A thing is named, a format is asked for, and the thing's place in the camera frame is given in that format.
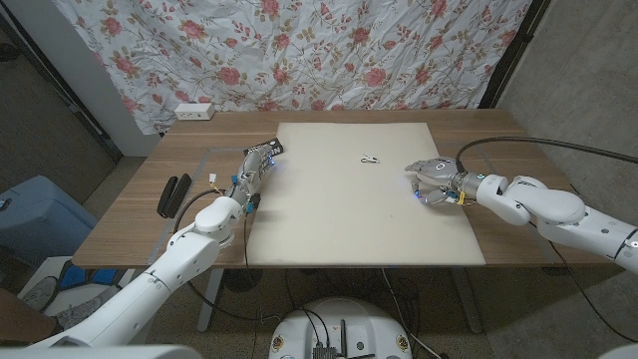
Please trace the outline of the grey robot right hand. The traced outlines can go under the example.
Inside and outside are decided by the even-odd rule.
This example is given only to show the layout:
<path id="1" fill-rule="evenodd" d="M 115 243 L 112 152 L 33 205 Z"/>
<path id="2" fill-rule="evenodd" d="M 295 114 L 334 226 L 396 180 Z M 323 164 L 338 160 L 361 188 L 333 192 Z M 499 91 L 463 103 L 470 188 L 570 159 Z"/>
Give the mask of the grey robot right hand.
<path id="1" fill-rule="evenodd" d="M 476 189 L 468 189 L 472 174 L 460 171 L 452 158 L 416 161 L 404 167 L 404 171 L 412 175 L 412 192 L 421 204 L 469 205 L 473 202 Z"/>

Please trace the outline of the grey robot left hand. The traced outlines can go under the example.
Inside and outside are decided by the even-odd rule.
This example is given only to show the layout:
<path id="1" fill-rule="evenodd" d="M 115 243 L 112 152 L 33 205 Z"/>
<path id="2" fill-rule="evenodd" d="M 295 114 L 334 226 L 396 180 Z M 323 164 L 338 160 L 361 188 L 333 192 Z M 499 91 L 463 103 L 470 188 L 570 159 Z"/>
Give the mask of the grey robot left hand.
<path id="1" fill-rule="evenodd" d="M 273 166 L 272 150 L 255 149 L 249 152 L 238 169 L 236 183 L 228 196 L 240 205 L 246 205 L 254 195 L 260 193 L 262 182 Z"/>

